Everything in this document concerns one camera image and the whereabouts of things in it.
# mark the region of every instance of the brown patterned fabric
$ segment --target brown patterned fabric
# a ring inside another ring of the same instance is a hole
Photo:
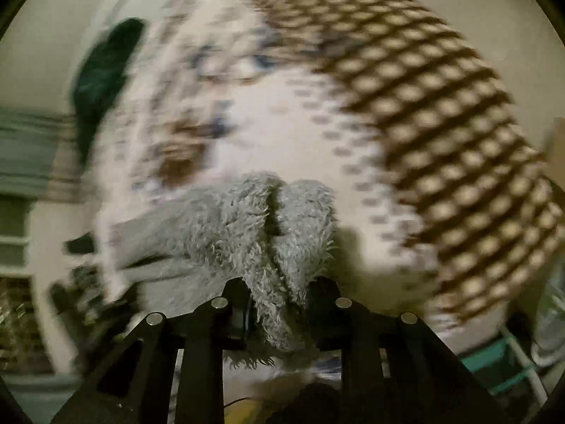
[[[414,0],[251,0],[286,47],[371,117],[399,201],[439,251],[439,307],[470,319],[515,294],[563,237],[542,161],[500,79]]]

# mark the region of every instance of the gray fuzzy fabric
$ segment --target gray fuzzy fabric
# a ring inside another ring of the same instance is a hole
[[[249,356],[232,358],[268,362],[312,348],[303,320],[306,289],[329,275],[334,249],[333,195],[323,184],[286,185],[254,173],[193,187],[118,233],[118,267],[131,282],[143,282],[146,310],[187,313],[243,277],[263,330]]]

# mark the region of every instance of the wall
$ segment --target wall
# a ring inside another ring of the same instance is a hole
[[[0,40],[0,106],[69,111],[73,54],[101,1],[26,1]]]
[[[46,113],[69,112],[67,78],[75,51],[102,0],[27,0],[0,40],[0,106]],[[80,205],[37,202],[29,216],[25,269],[0,267],[0,273],[34,276],[43,340],[57,371],[70,370],[75,355],[46,299],[49,284],[66,277],[62,246],[88,230]]]

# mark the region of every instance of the cable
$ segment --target cable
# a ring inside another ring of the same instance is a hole
[[[241,402],[241,401],[244,401],[244,400],[253,400],[253,399],[251,397],[242,397],[240,399],[232,400],[230,403],[225,404],[224,408],[228,408],[228,406],[234,405],[237,402]]]

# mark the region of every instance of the teal object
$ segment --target teal object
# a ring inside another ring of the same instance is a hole
[[[460,359],[460,361],[471,373],[475,375],[479,372],[479,370],[487,369],[489,367],[496,368],[496,365],[500,367],[502,365],[516,365],[518,363],[514,357],[512,348],[508,344],[507,338],[504,336],[492,342],[485,348]],[[533,362],[498,384],[483,383],[483,386],[488,389],[491,395],[498,395],[526,379],[528,372],[532,369],[535,369],[535,364]]]
[[[145,22],[131,18],[116,25],[92,49],[72,90],[77,120],[77,146],[84,168],[98,125],[124,87],[124,74]]]

